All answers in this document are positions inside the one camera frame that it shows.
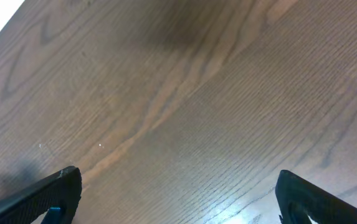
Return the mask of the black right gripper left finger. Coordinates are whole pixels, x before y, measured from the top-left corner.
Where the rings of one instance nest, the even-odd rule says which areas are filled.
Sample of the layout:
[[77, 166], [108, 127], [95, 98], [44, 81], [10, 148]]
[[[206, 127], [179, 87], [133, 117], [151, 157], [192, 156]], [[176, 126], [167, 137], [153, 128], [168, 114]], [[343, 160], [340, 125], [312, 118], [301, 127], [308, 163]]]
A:
[[79, 168], [68, 166], [14, 195], [0, 200], [0, 223], [71, 224], [82, 193]]

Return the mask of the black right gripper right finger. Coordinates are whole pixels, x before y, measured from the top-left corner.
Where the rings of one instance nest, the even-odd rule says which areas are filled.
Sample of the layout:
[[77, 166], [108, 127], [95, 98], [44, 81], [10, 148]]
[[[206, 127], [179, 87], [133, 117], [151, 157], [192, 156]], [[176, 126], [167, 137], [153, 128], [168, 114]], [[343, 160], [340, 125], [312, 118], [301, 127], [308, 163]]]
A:
[[357, 208], [289, 170], [281, 170], [275, 186], [282, 224], [357, 223]]

